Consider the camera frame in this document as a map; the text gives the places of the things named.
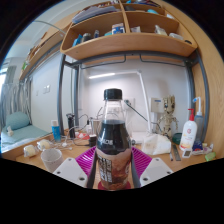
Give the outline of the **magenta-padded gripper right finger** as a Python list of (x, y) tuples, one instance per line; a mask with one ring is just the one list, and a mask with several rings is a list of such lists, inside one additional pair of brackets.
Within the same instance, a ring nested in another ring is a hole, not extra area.
[(151, 158), (135, 147), (132, 148), (131, 170), (135, 188), (146, 186), (173, 173), (162, 159)]

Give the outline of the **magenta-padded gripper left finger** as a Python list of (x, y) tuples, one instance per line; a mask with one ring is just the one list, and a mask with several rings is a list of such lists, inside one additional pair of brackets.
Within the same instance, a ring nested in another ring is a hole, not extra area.
[(97, 162), (95, 149), (96, 147), (92, 147), (77, 158), (69, 157), (65, 159), (54, 171), (54, 174), (78, 186), (92, 189), (95, 182)]

